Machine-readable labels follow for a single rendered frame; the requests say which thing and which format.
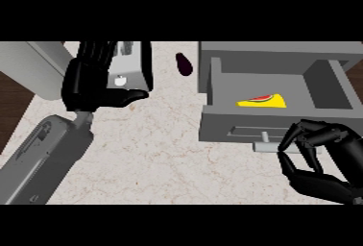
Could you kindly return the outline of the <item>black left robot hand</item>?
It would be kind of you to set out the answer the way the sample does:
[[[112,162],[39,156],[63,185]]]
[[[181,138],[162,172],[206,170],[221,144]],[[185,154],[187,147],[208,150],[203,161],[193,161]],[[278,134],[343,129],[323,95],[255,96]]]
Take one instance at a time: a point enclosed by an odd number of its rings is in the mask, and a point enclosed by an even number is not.
[[[63,76],[60,97],[67,111],[95,112],[98,107],[123,108],[146,99],[141,89],[107,88],[116,41],[82,41]]]

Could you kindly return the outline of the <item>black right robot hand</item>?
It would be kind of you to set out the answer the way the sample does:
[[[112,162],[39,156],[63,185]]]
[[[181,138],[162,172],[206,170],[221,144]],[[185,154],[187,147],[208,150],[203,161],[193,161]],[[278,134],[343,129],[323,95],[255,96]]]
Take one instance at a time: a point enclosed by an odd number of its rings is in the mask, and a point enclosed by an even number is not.
[[[290,143],[296,144],[311,171],[298,169],[284,154]],[[326,148],[345,181],[323,173],[317,146]],[[363,205],[363,136],[348,126],[302,119],[290,125],[275,154],[281,174],[302,195],[343,205]]]

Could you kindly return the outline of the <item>grey open drawer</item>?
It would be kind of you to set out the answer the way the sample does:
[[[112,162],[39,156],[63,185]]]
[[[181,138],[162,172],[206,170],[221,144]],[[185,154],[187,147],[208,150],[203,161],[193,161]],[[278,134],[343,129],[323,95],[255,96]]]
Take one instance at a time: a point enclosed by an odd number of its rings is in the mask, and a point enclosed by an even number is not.
[[[360,100],[340,63],[317,60],[299,74],[227,73],[222,62],[211,59],[209,92],[212,105],[233,108],[236,101],[277,93],[289,110],[357,110]]]

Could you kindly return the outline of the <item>dark purple eggplant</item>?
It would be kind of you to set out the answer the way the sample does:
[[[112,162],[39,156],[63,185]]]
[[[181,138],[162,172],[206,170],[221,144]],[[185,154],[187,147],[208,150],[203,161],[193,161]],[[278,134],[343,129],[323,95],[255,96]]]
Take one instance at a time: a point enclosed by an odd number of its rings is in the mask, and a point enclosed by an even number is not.
[[[175,62],[177,62],[177,69],[182,76],[190,76],[193,73],[193,66],[185,58],[185,56],[181,53],[175,54]]]

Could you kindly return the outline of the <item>pale grey box appliance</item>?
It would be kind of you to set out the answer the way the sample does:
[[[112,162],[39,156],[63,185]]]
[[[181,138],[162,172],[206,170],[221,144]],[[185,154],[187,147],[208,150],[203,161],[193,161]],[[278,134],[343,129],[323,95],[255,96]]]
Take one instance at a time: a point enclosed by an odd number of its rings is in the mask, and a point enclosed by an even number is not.
[[[0,41],[0,71],[45,100],[60,98],[70,60],[59,41]]]

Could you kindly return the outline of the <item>grey drawer front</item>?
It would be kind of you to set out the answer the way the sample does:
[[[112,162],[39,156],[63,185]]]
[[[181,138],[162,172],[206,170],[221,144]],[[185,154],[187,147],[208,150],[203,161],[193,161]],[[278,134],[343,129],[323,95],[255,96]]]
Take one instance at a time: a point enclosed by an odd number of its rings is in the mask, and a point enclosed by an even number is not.
[[[203,106],[199,122],[199,141],[252,143],[268,133],[271,142],[278,142],[292,123],[302,119],[345,124],[363,135],[363,110],[221,108]]]

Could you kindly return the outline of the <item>grey cabinet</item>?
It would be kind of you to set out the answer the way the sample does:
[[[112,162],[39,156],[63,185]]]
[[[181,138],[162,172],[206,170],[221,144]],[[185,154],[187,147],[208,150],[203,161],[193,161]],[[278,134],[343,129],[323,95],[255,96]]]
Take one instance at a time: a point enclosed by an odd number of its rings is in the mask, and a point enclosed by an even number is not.
[[[200,41],[199,92],[206,93],[211,59],[227,73],[302,74],[317,60],[340,63],[343,71],[363,60],[358,41]]]

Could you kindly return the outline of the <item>yellow wedge with red slice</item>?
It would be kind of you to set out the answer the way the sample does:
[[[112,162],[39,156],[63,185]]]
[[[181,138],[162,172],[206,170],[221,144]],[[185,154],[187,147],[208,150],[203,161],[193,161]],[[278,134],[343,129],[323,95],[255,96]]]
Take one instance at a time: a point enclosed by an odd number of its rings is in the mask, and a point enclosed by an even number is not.
[[[236,102],[237,107],[243,108],[286,108],[286,103],[283,97],[275,94],[268,94],[265,96],[259,96],[250,98],[247,100],[242,100]]]

